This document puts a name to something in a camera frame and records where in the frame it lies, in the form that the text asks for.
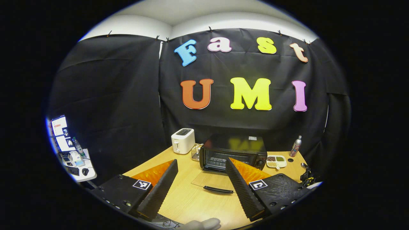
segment white ceiling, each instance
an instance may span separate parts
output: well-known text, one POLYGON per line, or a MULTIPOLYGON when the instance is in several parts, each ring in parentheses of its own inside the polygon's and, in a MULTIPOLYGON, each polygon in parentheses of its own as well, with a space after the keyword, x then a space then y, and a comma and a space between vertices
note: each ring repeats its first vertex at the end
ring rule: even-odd
POLYGON ((174 26, 189 19, 226 12, 264 14, 305 27, 280 10, 258 0, 144 0, 115 13, 114 16, 139 15, 174 26))

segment water bottle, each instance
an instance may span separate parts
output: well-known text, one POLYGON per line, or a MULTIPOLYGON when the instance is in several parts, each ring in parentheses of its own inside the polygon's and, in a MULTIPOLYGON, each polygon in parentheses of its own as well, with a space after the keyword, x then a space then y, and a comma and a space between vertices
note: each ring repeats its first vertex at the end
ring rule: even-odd
POLYGON ((290 157, 295 157, 295 155, 298 153, 298 149, 301 146, 301 136, 298 136, 298 139, 294 141, 294 145, 292 146, 291 152, 290 152, 290 157))
POLYGON ((84 150, 82 150, 81 145, 77 141, 75 137, 72 138, 72 141, 74 142, 75 149, 78 151, 78 153, 81 155, 81 157, 85 157, 84 150))

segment orange letter u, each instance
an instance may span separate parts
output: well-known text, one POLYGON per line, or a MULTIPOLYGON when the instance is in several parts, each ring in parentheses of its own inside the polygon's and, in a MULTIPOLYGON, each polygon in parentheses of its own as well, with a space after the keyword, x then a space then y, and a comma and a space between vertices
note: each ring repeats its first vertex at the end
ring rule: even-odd
POLYGON ((183 104, 187 108, 202 109, 208 106, 210 103, 210 85, 213 84, 213 80, 202 79, 199 83, 203 86, 203 97, 201 101, 193 100, 193 86, 196 84, 196 81, 187 80, 180 83, 182 86, 183 104))

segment computer mouse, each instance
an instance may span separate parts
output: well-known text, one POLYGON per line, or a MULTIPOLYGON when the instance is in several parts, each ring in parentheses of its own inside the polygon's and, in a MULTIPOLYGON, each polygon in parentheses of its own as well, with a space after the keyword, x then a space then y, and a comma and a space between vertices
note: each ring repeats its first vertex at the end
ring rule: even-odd
POLYGON ((82 174, 84 174, 84 176, 86 176, 89 172, 89 169, 82 169, 82 174))

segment monitor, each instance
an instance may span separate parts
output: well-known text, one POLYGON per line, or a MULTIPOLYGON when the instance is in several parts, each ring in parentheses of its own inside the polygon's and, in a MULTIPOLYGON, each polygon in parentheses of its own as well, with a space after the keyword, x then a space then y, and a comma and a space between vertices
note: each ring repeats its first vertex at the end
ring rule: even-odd
POLYGON ((70 131, 68 129, 65 115, 51 120, 52 139, 58 152, 69 152, 75 150, 70 131))

